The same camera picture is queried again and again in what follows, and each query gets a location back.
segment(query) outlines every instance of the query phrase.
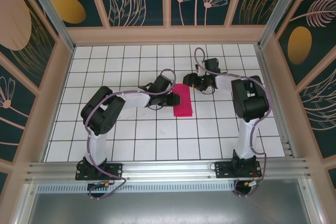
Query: grid mat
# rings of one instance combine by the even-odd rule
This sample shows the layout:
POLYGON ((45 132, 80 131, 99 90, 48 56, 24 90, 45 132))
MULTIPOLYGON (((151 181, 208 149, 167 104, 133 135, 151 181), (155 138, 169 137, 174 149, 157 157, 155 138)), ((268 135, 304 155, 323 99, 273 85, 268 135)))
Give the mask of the grid mat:
MULTIPOLYGON (((253 45, 76 47, 44 160, 74 162, 83 158, 87 132, 80 111, 101 86, 114 91, 137 90, 139 85, 153 82, 165 68, 175 70, 176 83, 182 83, 186 74, 196 70, 191 57, 196 47, 202 47, 208 58, 217 58, 222 72, 258 75, 264 82, 253 45)), ((173 78, 171 73, 164 75, 173 78)), ((191 98, 190 118, 174 117, 173 108, 123 110, 108 133, 108 161, 231 158, 239 127, 231 94, 223 90, 202 94, 191 89, 191 98)), ((272 113, 260 124, 255 149, 265 151, 268 157, 285 156, 272 113)))

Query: dark teal wall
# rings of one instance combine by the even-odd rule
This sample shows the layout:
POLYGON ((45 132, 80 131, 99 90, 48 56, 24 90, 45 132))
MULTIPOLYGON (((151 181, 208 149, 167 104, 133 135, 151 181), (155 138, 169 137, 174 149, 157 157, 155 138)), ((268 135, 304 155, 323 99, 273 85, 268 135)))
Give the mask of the dark teal wall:
POLYGON ((35 95, 0 66, 0 159, 12 162, 35 95), (10 108, 4 102, 10 100, 10 108))
POLYGON ((336 60, 300 92, 323 158, 336 154, 336 60))
POLYGON ((316 9, 313 12, 325 12, 329 17, 322 17, 318 15, 309 15, 311 11, 309 8, 312 7, 316 1, 321 0, 302 0, 297 11, 292 16, 292 21, 289 22, 286 29, 279 38, 279 43, 281 45, 283 54, 286 57, 289 69, 293 76, 294 82, 298 84, 315 66, 320 62, 320 60, 336 45, 336 0, 325 0, 328 4, 328 8, 316 9), (297 43, 296 47, 298 49, 310 47, 310 51, 301 64, 293 63, 290 58, 295 58, 295 55, 288 55, 288 44, 290 43, 290 36, 293 31, 298 27, 306 28, 312 38, 312 43, 302 41, 301 44, 297 43))
POLYGON ((331 178, 332 184, 336 189, 336 168, 328 170, 328 173, 331 178))
POLYGON ((2 189, 4 188, 6 178, 7 178, 7 174, 0 172, 0 195, 1 195, 2 189))

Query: black grid line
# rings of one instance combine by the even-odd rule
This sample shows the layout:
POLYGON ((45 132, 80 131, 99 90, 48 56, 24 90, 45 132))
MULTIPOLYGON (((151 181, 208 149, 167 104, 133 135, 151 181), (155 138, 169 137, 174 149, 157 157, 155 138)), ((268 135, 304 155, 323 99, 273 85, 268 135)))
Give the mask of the black grid line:
MULTIPOLYGON (((187 58, 187 57, 190 57, 190 56, 176 56, 176 58, 187 58)), ((237 56, 227 55, 227 56, 224 56, 224 57, 241 57, 241 56, 238 56, 238 55, 237 56)), ((255 57, 255 55, 250 55, 250 56, 244 55, 242 57, 255 57)), ((156 58, 156 57, 154 57, 154 56, 151 56, 151 57, 126 57, 126 59, 139 59, 139 58, 142 58, 142 59, 148 58, 148 59, 150 59, 150 58, 156 58)), ((87 59, 88 58, 76 58, 75 60, 87 60, 87 59)), ((102 60, 102 59, 106 59, 106 58, 93 58, 93 59, 97 59, 97 60, 100 59, 100 60, 102 60)), ((108 58, 107 57, 107 59, 122 59, 122 57, 119 57, 119 58, 108 58)))
MULTIPOLYGON (((139 58, 141 56, 141 48, 142 46, 140 46, 140 52, 139 52, 139 58)), ((139 86, 139 82, 140 82, 140 65, 141 65, 141 60, 139 60, 139 74, 138 74, 138 86, 139 86)), ((137 119, 138 119, 138 108, 136 108, 135 110, 135 133, 134 133, 134 150, 133 150, 133 160, 135 160, 135 146, 136 146, 136 139, 137 139, 137 119)))
MULTIPOLYGON (((230 70, 244 70, 244 68, 237 68, 237 69, 229 69, 228 71, 230 70)), ((255 68, 251 68, 251 69, 247 69, 247 70, 260 70, 260 69, 255 69, 255 68)), ((141 70, 141 72, 155 72, 155 71, 158 71, 158 70, 141 70)), ((179 70, 176 70, 176 72, 179 72, 179 71, 190 71, 190 69, 179 69, 179 70)), ((70 72, 70 73, 121 73, 121 72, 136 72, 134 70, 122 70, 122 71, 89 71, 89 72, 70 72)))
MULTIPOLYGON (((175 71, 175 47, 173 46, 173 62, 174 62, 174 71, 175 71)), ((178 139, 179 139, 179 129, 178 129, 178 124, 177 124, 177 117, 175 117, 175 123, 176 123, 176 145, 177 145, 177 160, 179 160, 178 158, 178 152, 179 152, 179 149, 178 149, 178 139)))
MULTIPOLYGON (((93 47, 91 47, 91 52, 90 52, 89 62, 90 62, 90 59, 91 59, 92 49, 93 49, 93 47)), ((85 74, 84 84, 83 84, 83 85, 85 85, 85 82, 86 82, 86 76, 87 76, 87 73, 85 74)), ((83 90, 82 90, 82 95, 81 95, 81 97, 80 97, 80 100, 82 100, 83 92, 84 92, 84 88, 83 88, 83 90)), ((76 118, 78 118, 79 108, 80 108, 80 106, 78 107, 78 112, 77 112, 76 118)), ((74 135, 75 135, 75 130, 76 130, 76 124, 75 124, 75 127, 73 128, 73 133, 72 133, 72 138, 71 138, 71 143, 70 143, 70 149, 69 149, 69 155, 68 155, 68 159, 67 159, 67 161, 69 161, 69 157, 70 157, 70 153, 71 153, 71 147, 72 147, 72 142, 73 142, 74 135)))
POLYGON ((103 85, 104 83, 104 78, 105 78, 105 69, 106 69, 106 63, 107 63, 107 56, 109 55, 109 50, 110 50, 110 47, 107 47, 107 52, 106 52, 106 60, 105 60, 105 67, 104 67, 104 73, 103 73, 103 79, 101 80, 101 85, 103 85))
MULTIPOLYGON (((156 46, 156 76, 158 75, 158 46, 156 46)), ((158 159, 158 149, 157 149, 157 139, 158 139, 158 117, 157 117, 157 110, 155 110, 155 161, 157 161, 158 159)))
POLYGON ((218 125, 218 118, 217 118, 217 110, 216 110, 216 103, 215 103, 215 96, 214 96, 214 94, 212 94, 212 98, 213 98, 213 102, 214 102, 214 107, 215 107, 215 116, 216 116, 216 124, 217 124, 217 132, 218 132, 218 141, 219 141, 219 147, 221 148, 220 149, 220 154, 221 154, 221 157, 223 158, 223 153, 222 153, 222 145, 221 145, 221 143, 220 143, 220 134, 219 134, 219 125, 218 125))
MULTIPOLYGON (((262 136, 262 137, 278 137, 280 140, 280 136, 262 136)), ((220 137, 200 137, 199 139, 214 139, 214 138, 238 138, 237 136, 220 136, 220 137)), ((138 139, 142 141, 152 141, 152 140, 185 140, 185 139, 196 139, 196 137, 174 137, 174 138, 146 138, 146 139, 138 139)), ((74 142, 80 142, 80 141, 86 141, 87 139, 78 139, 78 140, 73 140, 74 142)), ((118 139, 116 141, 134 141, 133 138, 126 138, 126 139, 118 139)), ((70 140, 53 140, 53 142, 70 142, 70 140)))
MULTIPOLYGON (((193 69, 193 62, 192 62, 192 56, 190 56, 190 64, 191 64, 191 69, 193 69)), ((196 112, 196 101, 194 101, 194 105, 195 105, 195 117, 196 117, 196 128, 197 128, 197 141, 198 141, 198 154, 199 154, 199 158, 201 159, 201 146, 200 146, 200 144, 199 144, 199 139, 200 139, 200 134, 199 134, 199 132, 198 132, 198 119, 197 119, 197 112, 196 112)))
MULTIPOLYGON (((124 63, 124 56, 125 56, 125 46, 124 46, 124 52, 123 52, 123 54, 122 54, 122 66, 123 66, 123 63, 124 63)), ((121 72, 121 74, 120 74, 119 89, 121 89, 121 78, 122 78, 122 72, 121 72)), ((114 143, 115 143, 115 139, 116 139, 116 132, 117 132, 117 123, 114 125, 113 149, 112 149, 111 160, 113 160, 114 143)))

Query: aluminum frame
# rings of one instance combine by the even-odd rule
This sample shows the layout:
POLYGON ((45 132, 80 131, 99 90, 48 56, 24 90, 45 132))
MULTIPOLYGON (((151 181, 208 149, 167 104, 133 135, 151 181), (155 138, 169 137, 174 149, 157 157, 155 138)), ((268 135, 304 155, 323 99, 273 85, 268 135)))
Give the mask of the aluminum frame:
POLYGON ((259 47, 256 47, 255 49, 256 49, 256 54, 257 54, 257 58, 259 61, 259 65, 260 65, 260 71, 263 75, 266 88, 268 89, 268 91, 270 92, 272 96, 273 111, 277 115, 277 117, 275 117, 275 120, 277 122, 279 134, 280 136, 282 136, 281 140, 288 142, 291 155, 293 157, 297 157, 295 145, 292 141, 292 137, 288 129, 288 125, 287 125, 287 122, 284 116, 282 105, 279 102, 279 94, 275 88, 273 77, 269 71, 269 66, 268 66, 268 62, 265 57, 264 51, 260 49, 259 47))
MULTIPOLYGON (((230 160, 122 162, 123 177, 129 182, 137 183, 234 180, 216 178, 215 172, 210 169, 216 161, 230 160)), ((263 168, 264 159, 260 158, 258 161, 263 168)), ((25 176, 26 183, 80 183, 75 180, 76 164, 75 162, 31 163, 25 176)), ((267 160, 265 179, 309 177, 304 158, 269 158, 267 160)))

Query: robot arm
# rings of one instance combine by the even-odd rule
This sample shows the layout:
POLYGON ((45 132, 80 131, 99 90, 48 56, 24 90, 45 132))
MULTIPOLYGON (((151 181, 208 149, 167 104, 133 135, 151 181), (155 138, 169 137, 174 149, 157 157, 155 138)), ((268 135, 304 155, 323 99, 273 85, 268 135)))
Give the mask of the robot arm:
MULTIPOLYGON (((153 83, 148 83, 146 86, 139 88, 150 93, 160 93, 165 91, 171 84, 171 81, 167 77, 159 75, 153 83)), ((97 104, 112 93, 111 89, 103 86, 94 94, 81 111, 84 123, 97 104)), ((107 107, 105 109, 99 107, 88 123, 88 128, 91 131, 90 151, 94 162, 98 166, 106 162, 105 148, 107 134, 115 125, 122 110, 136 107, 150 107, 153 105, 176 106, 179 103, 179 95, 172 92, 161 95, 149 95, 142 92, 122 93, 108 99, 103 103, 107 107)), ((92 165, 88 153, 85 154, 84 162, 92 165)))
MULTIPOLYGON (((205 69, 211 72, 221 72, 216 58, 205 60, 202 64, 204 64, 203 67, 205 69)), ((251 78, 261 83, 258 76, 252 76, 251 78)), ((252 146, 254 146, 259 127, 259 125, 254 124, 269 109, 264 90, 250 80, 207 74, 203 71, 187 74, 183 79, 183 83, 200 91, 212 87, 232 93, 235 113, 239 117, 239 137, 233 151, 232 166, 237 175, 246 171, 249 172, 249 169, 255 167, 256 164, 256 156, 250 148, 251 131, 255 127, 252 136, 252 146)))

